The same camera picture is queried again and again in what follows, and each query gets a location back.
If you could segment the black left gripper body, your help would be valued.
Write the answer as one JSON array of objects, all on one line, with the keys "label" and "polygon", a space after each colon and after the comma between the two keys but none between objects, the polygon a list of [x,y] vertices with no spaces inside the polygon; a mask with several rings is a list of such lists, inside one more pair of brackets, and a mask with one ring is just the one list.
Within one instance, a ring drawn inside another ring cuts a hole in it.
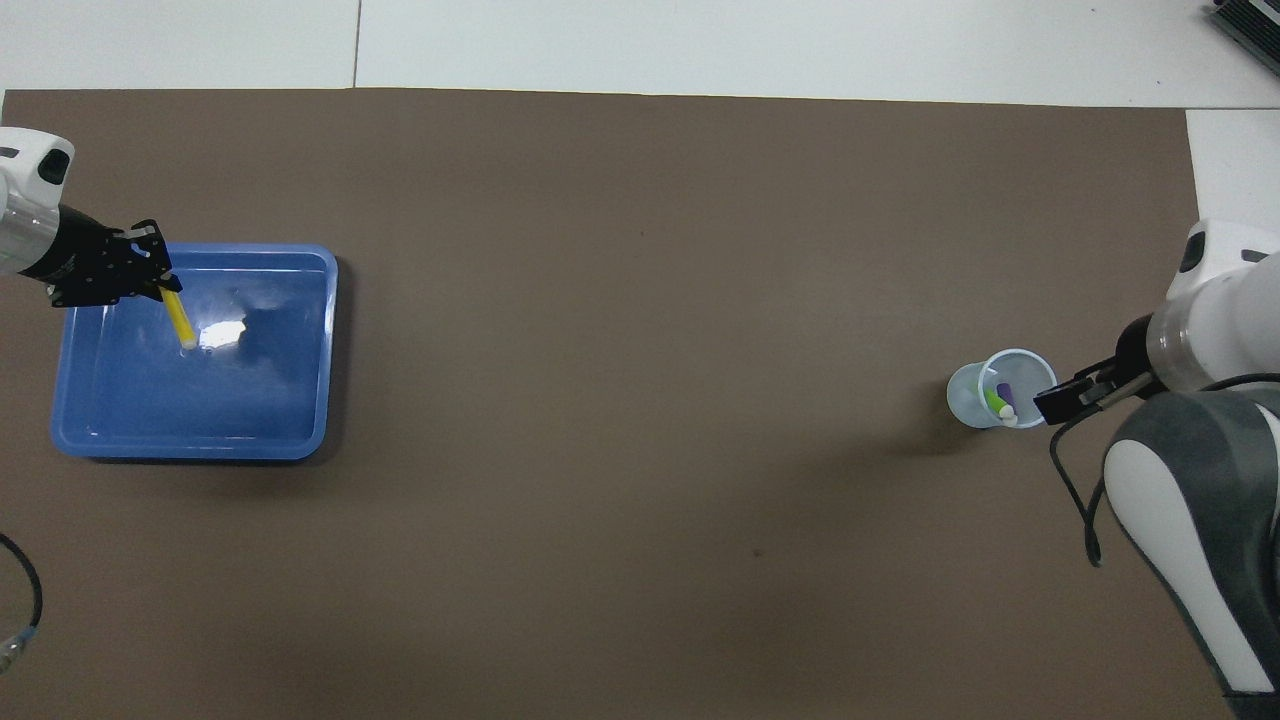
[{"label": "black left gripper body", "polygon": [[116,232],[61,205],[51,243],[20,275],[44,284],[52,307],[111,306],[134,297],[120,270],[125,261]]}]

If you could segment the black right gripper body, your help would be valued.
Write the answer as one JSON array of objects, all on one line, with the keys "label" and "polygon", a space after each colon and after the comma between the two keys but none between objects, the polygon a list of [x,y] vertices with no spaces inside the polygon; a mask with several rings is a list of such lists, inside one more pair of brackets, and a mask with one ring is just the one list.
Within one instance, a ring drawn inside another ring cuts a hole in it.
[{"label": "black right gripper body", "polygon": [[1167,392],[1167,386],[1155,374],[1147,348],[1152,315],[1137,318],[1117,337],[1114,352],[1114,384],[1116,389],[1133,386],[1143,400]]}]

